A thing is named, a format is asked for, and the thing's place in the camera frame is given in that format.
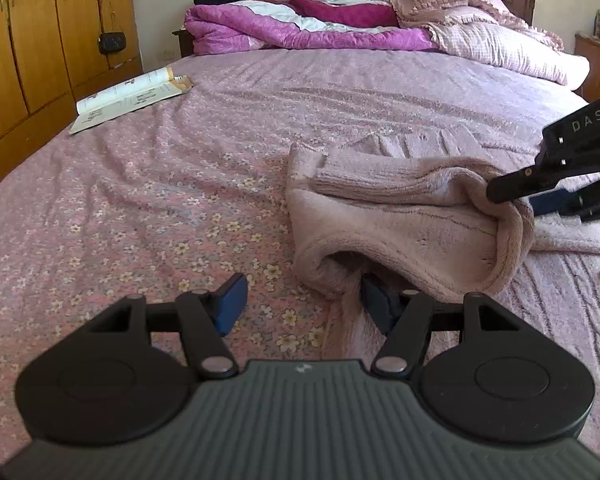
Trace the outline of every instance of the gray ribbed surface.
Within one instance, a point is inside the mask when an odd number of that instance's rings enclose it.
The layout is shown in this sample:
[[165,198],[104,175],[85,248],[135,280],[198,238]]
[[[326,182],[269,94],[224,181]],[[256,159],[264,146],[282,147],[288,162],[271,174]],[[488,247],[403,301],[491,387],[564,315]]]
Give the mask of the gray ribbed surface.
[[4,465],[13,480],[588,480],[600,460],[574,440],[535,451],[463,440],[411,390],[358,362],[251,362],[203,384],[167,427],[106,449],[35,442]]

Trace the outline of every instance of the bed sheet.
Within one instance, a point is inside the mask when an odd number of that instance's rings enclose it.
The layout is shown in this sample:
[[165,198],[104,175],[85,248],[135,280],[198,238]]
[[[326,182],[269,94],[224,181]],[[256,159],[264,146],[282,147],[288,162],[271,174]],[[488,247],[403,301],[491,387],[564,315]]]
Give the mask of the bed sheet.
[[[520,142],[514,169],[543,126],[584,104],[548,81],[425,52],[269,50],[191,57],[173,70],[195,83],[188,95],[63,132],[0,184],[0,462],[27,441],[18,372],[131,292],[170,301],[244,272],[249,304],[226,338],[241,363],[368,359],[339,337],[338,303],[294,275],[284,200],[293,142],[320,148],[471,117]],[[565,258],[573,290],[535,290],[538,302],[520,306],[530,269],[551,257],[530,256],[499,299],[594,373],[582,437],[600,455],[600,258]],[[156,342],[178,353],[173,335]]]

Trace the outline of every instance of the open book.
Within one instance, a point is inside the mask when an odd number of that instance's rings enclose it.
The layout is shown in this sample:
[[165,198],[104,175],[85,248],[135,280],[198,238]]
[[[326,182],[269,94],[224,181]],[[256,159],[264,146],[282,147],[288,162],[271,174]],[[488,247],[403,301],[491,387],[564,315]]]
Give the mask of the open book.
[[75,105],[78,118],[69,129],[76,134],[120,115],[191,90],[185,75],[174,76],[170,66],[125,81],[85,97]]

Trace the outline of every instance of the wardrobe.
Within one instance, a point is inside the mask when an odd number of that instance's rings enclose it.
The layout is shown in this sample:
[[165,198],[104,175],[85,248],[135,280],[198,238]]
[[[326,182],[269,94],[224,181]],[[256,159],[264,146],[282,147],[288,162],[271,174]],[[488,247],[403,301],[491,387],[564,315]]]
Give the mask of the wardrobe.
[[[103,32],[126,47],[101,54]],[[0,0],[0,181],[74,120],[76,100],[139,73],[132,0]]]

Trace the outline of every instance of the black circular disc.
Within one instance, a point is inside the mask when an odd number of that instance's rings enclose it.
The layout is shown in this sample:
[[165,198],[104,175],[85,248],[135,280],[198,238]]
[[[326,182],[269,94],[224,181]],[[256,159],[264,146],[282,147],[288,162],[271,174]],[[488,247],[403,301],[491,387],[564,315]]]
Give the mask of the black circular disc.
[[32,436],[110,446],[160,428],[191,386],[190,371],[158,349],[96,337],[42,354],[21,373],[15,395]]
[[593,402],[584,365],[559,346],[492,332],[433,358],[420,379],[426,404],[452,430],[494,443],[575,436]]

